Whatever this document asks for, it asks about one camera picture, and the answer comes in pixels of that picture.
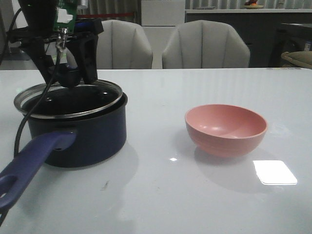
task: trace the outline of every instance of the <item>saucepan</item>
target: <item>saucepan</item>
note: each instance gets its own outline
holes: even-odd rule
[[[14,100],[24,115],[45,84],[33,86]],[[81,83],[75,88],[51,86],[28,120],[32,140],[0,173],[0,213],[19,199],[40,166],[83,167],[117,153],[126,141],[127,96],[109,81]]]

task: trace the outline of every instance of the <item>plate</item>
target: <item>plate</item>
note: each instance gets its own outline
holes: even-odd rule
[[[263,5],[243,5],[246,9],[261,9],[263,8]]]

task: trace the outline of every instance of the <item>green circuit board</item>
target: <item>green circuit board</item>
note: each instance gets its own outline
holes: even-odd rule
[[[67,11],[68,15],[72,15],[73,19],[67,23],[58,22],[58,11],[56,13],[55,19],[54,19],[54,26],[53,31],[59,32],[62,28],[67,28],[68,33],[72,33],[74,31],[75,27],[75,21],[77,16],[77,5],[78,0],[59,0],[57,4],[57,9],[65,9]]]

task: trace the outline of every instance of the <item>bowl rim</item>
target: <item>bowl rim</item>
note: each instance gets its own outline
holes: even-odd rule
[[[205,133],[205,132],[203,132],[203,131],[201,131],[201,130],[195,128],[194,126],[192,126],[192,125],[188,122],[188,120],[187,120],[187,115],[188,115],[189,112],[191,112],[191,111],[194,110],[194,109],[203,107],[203,106],[232,106],[232,107],[236,107],[236,108],[240,108],[240,109],[244,109],[244,110],[250,111],[250,112],[256,114],[257,116],[259,116],[260,118],[262,118],[262,119],[264,120],[264,122],[265,122],[265,129],[264,129],[262,132],[260,132],[260,133],[258,133],[258,134],[256,134],[256,135],[245,136],[245,137],[240,137],[240,138],[232,138],[232,137],[226,137],[226,136],[217,136],[217,135]],[[205,134],[205,135],[212,136],[212,137],[216,137],[216,138],[220,138],[220,139],[233,139],[233,140],[236,140],[236,139],[237,139],[237,140],[238,140],[238,139],[249,139],[249,138],[254,138],[254,137],[257,137],[257,136],[259,136],[259,135],[264,134],[264,133],[267,131],[267,129],[268,129],[268,122],[266,121],[266,119],[265,119],[262,115],[258,114],[258,113],[255,112],[255,111],[252,111],[252,110],[250,110],[250,109],[248,109],[248,108],[244,108],[244,107],[237,106],[237,105],[231,105],[231,104],[218,104],[218,103],[215,103],[215,104],[203,104],[203,105],[199,105],[199,106],[193,107],[193,108],[191,108],[190,110],[188,110],[188,111],[185,113],[184,119],[185,119],[186,124],[189,125],[190,127],[192,127],[194,130],[199,131],[199,132],[201,132],[201,133],[203,133],[203,134]]]

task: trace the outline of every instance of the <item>glass lid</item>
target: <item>glass lid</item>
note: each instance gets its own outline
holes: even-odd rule
[[[15,107],[26,114],[37,103],[44,88],[45,84],[39,84],[21,92],[14,99]],[[56,83],[31,117],[57,119],[85,116],[114,105],[121,96],[122,89],[105,80],[81,83],[74,88],[65,88]]]

